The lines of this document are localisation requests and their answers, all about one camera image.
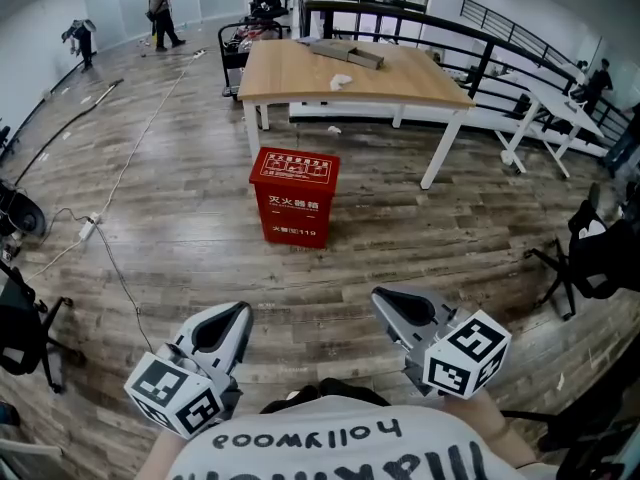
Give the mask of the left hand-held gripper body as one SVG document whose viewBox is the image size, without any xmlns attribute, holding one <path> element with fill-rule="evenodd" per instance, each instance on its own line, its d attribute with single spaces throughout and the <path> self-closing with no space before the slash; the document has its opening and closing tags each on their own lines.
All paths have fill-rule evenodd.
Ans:
<svg viewBox="0 0 640 480">
<path fill-rule="evenodd" d="M 124 389 L 148 419 L 189 440 L 232 417 L 242 395 L 232 372 L 167 343 L 144 354 Z"/>
</svg>

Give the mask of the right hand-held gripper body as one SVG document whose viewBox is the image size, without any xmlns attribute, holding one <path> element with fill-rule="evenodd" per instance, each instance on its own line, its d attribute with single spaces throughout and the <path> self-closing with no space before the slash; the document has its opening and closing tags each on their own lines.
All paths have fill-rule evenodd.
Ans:
<svg viewBox="0 0 640 480">
<path fill-rule="evenodd" d="M 485 312 L 460 310 L 412 335 L 404 373 L 423 393 L 469 399 L 500 370 L 511 334 Z"/>
</svg>

